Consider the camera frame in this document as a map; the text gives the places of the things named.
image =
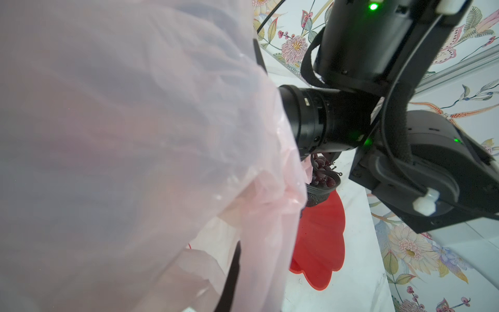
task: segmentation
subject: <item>wire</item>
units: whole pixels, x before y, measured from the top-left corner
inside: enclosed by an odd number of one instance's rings
[[[491,213],[491,212],[486,212],[486,211],[482,211],[482,210],[477,211],[476,209],[469,208],[469,207],[463,206],[463,205],[458,204],[458,203],[448,202],[444,199],[439,199],[439,202],[454,206],[463,212],[466,212],[466,213],[471,214],[471,215],[475,215],[477,217],[484,217],[484,218],[499,220],[499,216],[494,214],[494,213]]]
[[[397,85],[397,82],[399,81],[400,77],[402,76],[405,68],[407,67],[407,65],[409,64],[409,62],[411,61],[412,57],[416,54],[416,52],[418,51],[419,47],[421,46],[421,44],[423,43],[423,41],[425,41],[426,37],[430,34],[430,32],[432,31],[432,29],[435,27],[435,25],[440,21],[440,19],[442,18],[442,14],[439,15],[434,21],[433,23],[430,25],[430,27],[426,30],[426,32],[423,34],[423,36],[421,37],[421,39],[419,39],[418,43],[416,44],[416,46],[414,47],[414,49],[411,51],[411,53],[409,54],[409,56],[407,57],[407,59],[405,60],[405,62],[402,64],[402,67],[400,68],[397,76],[395,76],[395,79],[393,79],[393,82],[392,82],[392,85],[390,87],[390,90],[388,91],[388,94],[387,96],[385,97],[385,100],[384,100],[384,103],[383,103],[383,110],[381,112],[381,138],[383,140],[383,145],[385,146],[386,148],[386,152],[388,154],[388,158],[390,158],[390,161],[393,163],[393,165],[397,168],[397,170],[402,174],[402,176],[408,181],[410,182],[411,184],[413,184],[419,191],[421,191],[423,194],[426,194],[426,188],[424,186],[422,186],[421,184],[419,184],[418,182],[414,181],[414,179],[412,179],[410,176],[408,176],[403,170],[402,168],[399,166],[399,164],[397,163],[397,161],[395,160],[395,156],[393,155],[392,153],[392,150],[390,149],[390,146],[388,145],[388,141],[386,139],[386,132],[385,132],[385,123],[386,123],[386,111],[387,111],[387,107],[388,107],[388,103],[390,102],[390,99],[392,97],[392,93],[393,93],[393,90],[395,89],[395,86]]]
[[[263,22],[261,23],[260,27],[258,27],[258,29],[256,30],[256,33],[260,33],[260,30],[263,28],[263,26],[268,22],[268,20],[272,17],[272,15],[274,15],[275,11],[277,11],[277,9],[281,6],[281,4],[284,3],[284,1],[286,0],[281,0],[276,6],[275,8],[270,11],[270,13],[267,15],[267,17],[263,20]]]

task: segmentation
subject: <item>pink plastic bag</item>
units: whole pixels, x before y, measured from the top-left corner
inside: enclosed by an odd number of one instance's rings
[[[1,311],[210,309],[185,247],[229,206],[233,311],[280,309],[306,191],[250,2],[167,2],[2,4]]]

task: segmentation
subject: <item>grape bunch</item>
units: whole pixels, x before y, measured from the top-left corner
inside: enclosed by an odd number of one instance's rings
[[[312,182],[310,185],[317,186],[317,187],[322,187],[322,188],[332,188],[336,185],[336,181],[325,174],[323,174],[321,171],[333,171],[331,169],[331,163],[324,157],[324,156],[318,156],[317,154],[312,155],[312,165],[313,165],[313,172],[312,172]]]

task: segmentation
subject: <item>marble surface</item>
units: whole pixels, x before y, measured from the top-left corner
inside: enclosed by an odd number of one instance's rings
[[[346,217],[343,267],[323,291],[289,272],[282,312],[394,311],[365,189],[348,179],[354,154],[343,152],[335,162],[335,171],[343,173],[337,189]]]

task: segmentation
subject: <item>metal frame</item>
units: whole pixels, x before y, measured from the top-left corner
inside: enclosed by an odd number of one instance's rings
[[[470,74],[474,71],[482,69],[489,65],[489,63],[499,60],[499,44],[482,52],[469,59],[460,62],[447,69],[439,71],[438,73],[421,80],[420,84],[414,91],[414,95],[426,91],[448,80],[454,79],[463,74]]]

